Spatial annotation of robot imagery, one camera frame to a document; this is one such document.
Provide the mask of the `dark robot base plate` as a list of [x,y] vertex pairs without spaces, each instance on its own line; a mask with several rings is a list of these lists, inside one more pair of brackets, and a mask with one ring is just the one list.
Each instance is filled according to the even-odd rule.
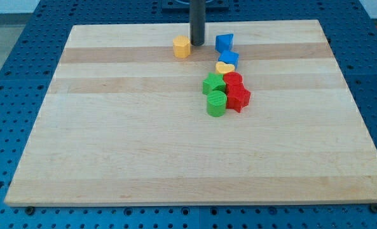
[[[162,12],[189,10],[190,0],[160,0]],[[206,0],[207,10],[228,10],[230,0]]]

